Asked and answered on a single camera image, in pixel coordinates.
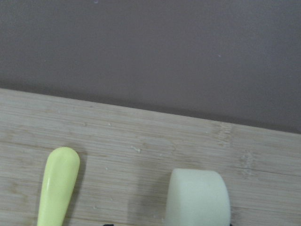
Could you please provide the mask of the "pale yellow bun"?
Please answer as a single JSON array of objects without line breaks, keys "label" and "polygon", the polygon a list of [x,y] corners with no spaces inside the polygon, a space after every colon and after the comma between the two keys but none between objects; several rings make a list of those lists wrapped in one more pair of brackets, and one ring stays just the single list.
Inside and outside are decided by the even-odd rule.
[{"label": "pale yellow bun", "polygon": [[228,190],[211,170],[174,169],[167,200],[166,226],[230,226]]}]

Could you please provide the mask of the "wooden cutting board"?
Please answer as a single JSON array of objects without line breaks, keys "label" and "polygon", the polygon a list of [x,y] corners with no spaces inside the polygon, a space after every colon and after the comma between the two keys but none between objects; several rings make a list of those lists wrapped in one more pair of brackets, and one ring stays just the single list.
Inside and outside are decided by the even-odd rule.
[{"label": "wooden cutting board", "polygon": [[164,225],[175,168],[219,172],[234,226],[301,223],[299,134],[2,89],[1,225],[36,225],[61,146],[80,156],[66,226]]}]

